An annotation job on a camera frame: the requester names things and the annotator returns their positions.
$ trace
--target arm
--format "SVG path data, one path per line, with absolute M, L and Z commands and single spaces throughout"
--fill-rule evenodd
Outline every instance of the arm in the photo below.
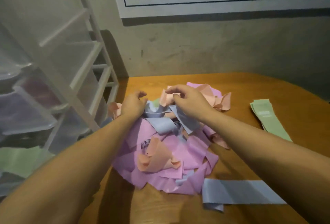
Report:
M 177 85 L 167 93 L 188 116 L 216 131 L 275 192 L 311 223 L 329 223 L 330 159 L 213 109 L 196 89 Z
M 129 95 L 122 115 L 80 140 L 32 174 L 0 204 L 1 223 L 76 223 L 97 190 L 125 134 L 146 105 L 144 92 Z

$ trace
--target person's right hand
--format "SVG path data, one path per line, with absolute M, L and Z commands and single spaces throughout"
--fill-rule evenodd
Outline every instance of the person's right hand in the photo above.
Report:
M 203 117 L 213 111 L 213 108 L 204 98 L 201 92 L 187 85 L 175 85 L 165 91 L 166 93 L 181 93 L 181 97 L 177 94 L 173 95 L 174 101 L 182 111 L 199 121 L 203 121 Z

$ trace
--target hand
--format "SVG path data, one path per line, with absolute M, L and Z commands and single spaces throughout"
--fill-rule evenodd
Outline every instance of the hand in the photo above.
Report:
M 140 117 L 146 107 L 146 102 L 148 101 L 147 98 L 142 98 L 144 96 L 146 96 L 146 92 L 143 91 L 136 91 L 129 94 L 122 104 L 121 116 L 128 116 L 133 120 Z
M 202 93 L 187 85 L 175 85 L 165 91 L 166 93 L 181 93 L 181 97 L 177 94 L 173 95 L 174 101 L 182 111 L 201 122 L 205 114 L 213 111 L 213 108 L 204 98 Z

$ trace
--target white metal rack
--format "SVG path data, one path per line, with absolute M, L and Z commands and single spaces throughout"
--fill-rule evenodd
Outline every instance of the white metal rack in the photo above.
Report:
M 90 39 L 88 22 L 96 41 Z M 0 33 L 1 29 L 12 38 L 17 49 L 24 52 L 27 61 L 19 65 L 12 58 L 16 54 L 10 56 L 9 62 L 2 59 L 1 48 L 6 47 L 1 46 L 1 39 L 6 39 L 6 35 L 2 34 L 0 64 L 3 67 L 0 67 L 0 86 L 6 82 L 5 79 L 1 80 L 1 72 L 4 71 L 17 77 L 19 83 L 15 86 L 20 86 L 22 79 L 36 75 L 51 91 L 44 89 L 28 95 L 33 108 L 42 107 L 51 119 L 56 118 L 55 126 L 42 145 L 42 155 L 36 157 L 36 168 L 45 161 L 48 152 L 57 154 L 76 142 L 80 134 L 99 129 L 107 117 L 104 90 L 111 87 L 107 103 L 114 101 L 118 80 L 89 0 L 0 0 Z M 104 64 L 94 65 L 99 55 L 103 57 Z M 7 70 L 10 68 L 8 63 L 14 63 L 12 68 L 15 71 Z M 102 72 L 98 80 L 93 72 L 95 70 Z M 29 85 L 31 91 L 38 90 L 37 81 L 33 80 Z M 49 104 L 47 100 L 52 100 L 52 93 L 59 103 Z

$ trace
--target forearm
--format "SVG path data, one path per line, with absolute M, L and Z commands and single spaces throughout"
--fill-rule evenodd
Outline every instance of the forearm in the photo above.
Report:
M 42 166 L 2 202 L 2 223 L 37 223 L 43 218 L 43 223 L 75 221 L 134 121 L 121 116 Z
M 215 110 L 202 122 L 221 135 L 242 160 L 310 222 L 330 213 L 330 159 Z

